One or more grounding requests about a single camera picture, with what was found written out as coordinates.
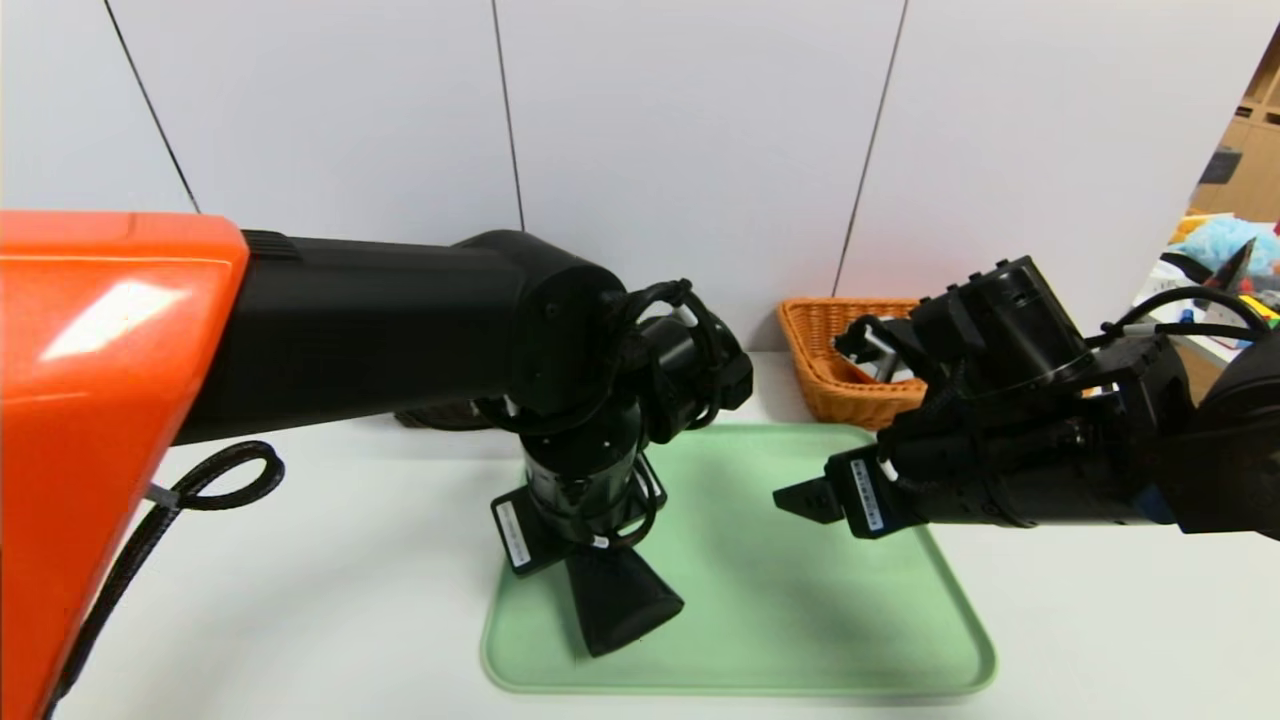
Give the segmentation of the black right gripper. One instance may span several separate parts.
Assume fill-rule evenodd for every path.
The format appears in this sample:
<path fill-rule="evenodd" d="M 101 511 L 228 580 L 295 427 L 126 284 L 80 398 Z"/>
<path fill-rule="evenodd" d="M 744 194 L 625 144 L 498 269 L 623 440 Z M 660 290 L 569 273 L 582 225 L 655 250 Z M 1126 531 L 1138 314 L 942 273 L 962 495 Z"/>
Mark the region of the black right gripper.
<path fill-rule="evenodd" d="M 831 456 L 824 477 L 772 498 L 778 510 L 822 525 L 846 519 L 861 539 L 929 524 L 1036 527 L 997 488 L 993 464 L 963 425 L 895 423 L 873 445 Z"/>

